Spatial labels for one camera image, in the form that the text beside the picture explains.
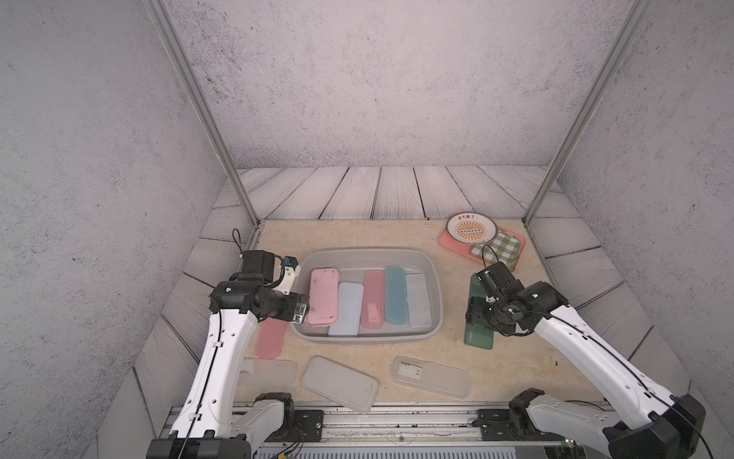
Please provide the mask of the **dark pink case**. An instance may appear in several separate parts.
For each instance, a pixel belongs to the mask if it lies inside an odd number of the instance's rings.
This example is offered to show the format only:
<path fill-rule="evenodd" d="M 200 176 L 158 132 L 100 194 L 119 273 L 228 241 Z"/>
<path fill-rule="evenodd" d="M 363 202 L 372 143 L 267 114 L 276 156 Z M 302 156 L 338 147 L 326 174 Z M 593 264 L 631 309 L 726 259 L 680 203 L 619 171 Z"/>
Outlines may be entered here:
<path fill-rule="evenodd" d="M 255 346 L 255 355 L 260 360 L 277 359 L 283 348 L 284 338 L 288 329 L 286 321 L 266 319 L 259 327 L 258 340 Z"/>

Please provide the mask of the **dark green pencil case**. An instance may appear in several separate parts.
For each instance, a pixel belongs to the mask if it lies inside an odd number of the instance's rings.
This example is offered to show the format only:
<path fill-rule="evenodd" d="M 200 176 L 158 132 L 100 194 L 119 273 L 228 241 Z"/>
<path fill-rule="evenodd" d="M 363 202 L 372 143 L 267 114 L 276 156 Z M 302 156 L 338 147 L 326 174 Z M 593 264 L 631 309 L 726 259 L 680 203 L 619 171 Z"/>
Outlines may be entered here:
<path fill-rule="evenodd" d="M 484 302 L 486 294 L 476 276 L 472 275 L 469 279 L 468 310 L 475 299 Z M 467 319 L 464 326 L 464 344 L 480 349 L 493 350 L 494 332 L 480 325 L 471 324 Z"/>

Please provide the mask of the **pale pink pencil case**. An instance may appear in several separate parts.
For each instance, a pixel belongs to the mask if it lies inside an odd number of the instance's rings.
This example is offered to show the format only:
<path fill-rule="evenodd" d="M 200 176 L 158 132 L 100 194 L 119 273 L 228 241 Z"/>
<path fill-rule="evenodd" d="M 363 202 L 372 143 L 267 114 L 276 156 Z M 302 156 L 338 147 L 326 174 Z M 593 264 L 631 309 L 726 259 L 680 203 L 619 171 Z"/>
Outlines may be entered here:
<path fill-rule="evenodd" d="M 305 323 L 313 327 L 331 326 L 338 320 L 338 286 L 336 268 L 320 268 L 311 272 L 309 304 Z"/>

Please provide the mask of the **light blue pencil case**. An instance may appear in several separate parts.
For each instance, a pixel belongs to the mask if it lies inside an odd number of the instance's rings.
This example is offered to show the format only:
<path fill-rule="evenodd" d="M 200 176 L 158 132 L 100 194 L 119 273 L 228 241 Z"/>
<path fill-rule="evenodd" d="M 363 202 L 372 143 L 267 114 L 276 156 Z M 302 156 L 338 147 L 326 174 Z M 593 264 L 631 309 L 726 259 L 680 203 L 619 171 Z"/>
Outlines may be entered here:
<path fill-rule="evenodd" d="M 338 319 L 329 327 L 329 337 L 353 338 L 359 334 L 364 286 L 340 282 L 338 286 Z"/>

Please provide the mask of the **grey plastic storage box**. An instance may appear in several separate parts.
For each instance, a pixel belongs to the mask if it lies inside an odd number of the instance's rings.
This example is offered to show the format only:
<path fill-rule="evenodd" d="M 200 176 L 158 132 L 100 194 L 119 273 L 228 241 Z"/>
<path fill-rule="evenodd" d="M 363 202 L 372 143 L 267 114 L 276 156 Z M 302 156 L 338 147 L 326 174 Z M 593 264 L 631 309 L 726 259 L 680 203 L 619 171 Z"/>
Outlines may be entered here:
<path fill-rule="evenodd" d="M 382 271 L 389 266 L 405 269 L 407 275 L 423 275 L 425 287 L 420 294 L 421 302 L 414 308 L 430 319 L 424 326 L 415 327 L 414 319 L 402 325 L 386 324 L 380 329 L 359 327 L 354 336 L 331 336 L 326 327 L 296 324 L 294 334 L 307 342 L 328 344 L 383 344 L 417 342 L 438 333 L 443 325 L 443 293 L 438 272 L 433 260 L 423 252 L 397 249 L 339 249 L 315 252 L 301 262 L 303 273 L 298 277 L 294 289 L 306 294 L 310 287 L 311 271 L 318 268 L 334 268 L 341 279 L 361 283 L 369 271 Z"/>

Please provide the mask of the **clear case with label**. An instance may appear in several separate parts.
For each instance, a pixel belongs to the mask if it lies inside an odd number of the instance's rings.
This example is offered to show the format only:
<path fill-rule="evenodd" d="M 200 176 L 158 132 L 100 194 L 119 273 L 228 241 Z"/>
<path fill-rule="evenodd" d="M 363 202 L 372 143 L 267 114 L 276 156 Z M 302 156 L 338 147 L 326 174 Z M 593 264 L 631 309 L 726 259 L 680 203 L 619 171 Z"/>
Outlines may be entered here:
<path fill-rule="evenodd" d="M 401 386 L 466 400 L 471 391 L 468 371 L 431 361 L 399 356 L 393 361 L 392 379 Z"/>

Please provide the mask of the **grey pencil case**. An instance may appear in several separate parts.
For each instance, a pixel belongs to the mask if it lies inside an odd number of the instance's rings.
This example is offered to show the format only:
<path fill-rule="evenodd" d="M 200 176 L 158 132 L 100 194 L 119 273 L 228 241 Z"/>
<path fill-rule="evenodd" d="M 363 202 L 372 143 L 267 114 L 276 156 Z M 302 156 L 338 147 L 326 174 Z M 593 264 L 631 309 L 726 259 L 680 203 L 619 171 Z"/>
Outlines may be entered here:
<path fill-rule="evenodd" d="M 378 381 L 351 367 L 314 357 L 301 384 L 307 390 L 348 409 L 366 414 L 378 392 Z"/>

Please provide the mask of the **translucent pink pencil case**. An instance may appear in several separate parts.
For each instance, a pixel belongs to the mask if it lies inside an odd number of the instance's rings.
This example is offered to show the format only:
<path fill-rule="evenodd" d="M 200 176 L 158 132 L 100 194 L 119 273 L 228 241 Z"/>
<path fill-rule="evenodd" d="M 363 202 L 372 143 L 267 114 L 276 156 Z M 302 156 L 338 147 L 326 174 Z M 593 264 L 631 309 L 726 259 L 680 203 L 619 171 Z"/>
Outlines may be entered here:
<path fill-rule="evenodd" d="M 385 273 L 373 270 L 365 273 L 361 305 L 361 327 L 378 330 L 384 324 Z"/>

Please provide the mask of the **teal pencil case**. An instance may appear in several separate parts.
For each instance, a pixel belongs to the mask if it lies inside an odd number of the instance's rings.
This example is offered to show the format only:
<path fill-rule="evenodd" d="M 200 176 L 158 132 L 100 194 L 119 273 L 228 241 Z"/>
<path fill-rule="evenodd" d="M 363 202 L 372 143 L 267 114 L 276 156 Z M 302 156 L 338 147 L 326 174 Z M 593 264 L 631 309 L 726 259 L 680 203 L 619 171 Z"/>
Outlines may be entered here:
<path fill-rule="evenodd" d="M 385 321 L 392 325 L 408 323 L 406 271 L 398 266 L 385 268 Z"/>

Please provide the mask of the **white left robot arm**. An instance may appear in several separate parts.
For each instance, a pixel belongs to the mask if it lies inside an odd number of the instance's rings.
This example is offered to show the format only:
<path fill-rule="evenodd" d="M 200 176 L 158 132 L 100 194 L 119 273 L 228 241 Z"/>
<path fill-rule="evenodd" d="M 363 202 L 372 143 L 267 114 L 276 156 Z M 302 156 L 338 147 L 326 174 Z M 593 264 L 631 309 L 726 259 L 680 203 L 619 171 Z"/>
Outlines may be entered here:
<path fill-rule="evenodd" d="M 210 294 L 208 338 L 191 389 L 166 438 L 153 440 L 148 458 L 250 458 L 271 436 L 296 432 L 292 396 L 259 396 L 246 414 L 233 415 L 244 354 L 262 319 L 301 323 L 308 297 L 292 285 L 287 268 L 276 286 L 263 275 L 236 273 Z"/>

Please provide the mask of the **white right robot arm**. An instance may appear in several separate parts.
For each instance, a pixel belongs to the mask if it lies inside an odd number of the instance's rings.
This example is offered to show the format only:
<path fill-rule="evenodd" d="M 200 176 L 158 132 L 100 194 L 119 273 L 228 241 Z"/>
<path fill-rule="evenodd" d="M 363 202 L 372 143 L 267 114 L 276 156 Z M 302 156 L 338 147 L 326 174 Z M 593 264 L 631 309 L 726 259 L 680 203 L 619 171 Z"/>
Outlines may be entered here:
<path fill-rule="evenodd" d="M 546 340 L 611 406 L 609 411 L 583 407 L 529 388 L 508 404 L 513 434 L 522 439 L 554 434 L 609 458 L 689 458 L 705 443 L 703 405 L 691 395 L 676 396 L 632 365 L 552 285 L 524 286 L 503 263 L 474 279 L 483 292 L 468 300 L 468 324 L 506 338 Z"/>

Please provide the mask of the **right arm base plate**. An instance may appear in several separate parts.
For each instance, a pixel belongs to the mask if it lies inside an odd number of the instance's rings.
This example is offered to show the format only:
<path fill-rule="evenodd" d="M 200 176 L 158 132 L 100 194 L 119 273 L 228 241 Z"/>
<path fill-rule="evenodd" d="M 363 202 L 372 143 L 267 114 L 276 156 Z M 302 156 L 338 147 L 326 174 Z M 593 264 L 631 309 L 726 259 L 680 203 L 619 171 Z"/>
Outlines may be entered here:
<path fill-rule="evenodd" d="M 562 436 L 542 432 L 528 419 L 510 409 L 480 409 L 478 417 L 471 422 L 481 430 L 483 441 L 561 442 Z"/>

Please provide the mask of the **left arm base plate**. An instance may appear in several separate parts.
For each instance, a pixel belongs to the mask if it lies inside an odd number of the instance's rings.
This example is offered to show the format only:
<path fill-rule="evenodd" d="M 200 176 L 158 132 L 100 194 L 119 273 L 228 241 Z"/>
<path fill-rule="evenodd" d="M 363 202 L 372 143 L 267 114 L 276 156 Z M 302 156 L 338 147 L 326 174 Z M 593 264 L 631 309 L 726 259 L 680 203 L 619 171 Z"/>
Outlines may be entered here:
<path fill-rule="evenodd" d="M 323 426 L 323 410 L 296 409 L 286 420 L 286 425 L 268 437 L 267 443 L 319 443 L 322 440 Z"/>

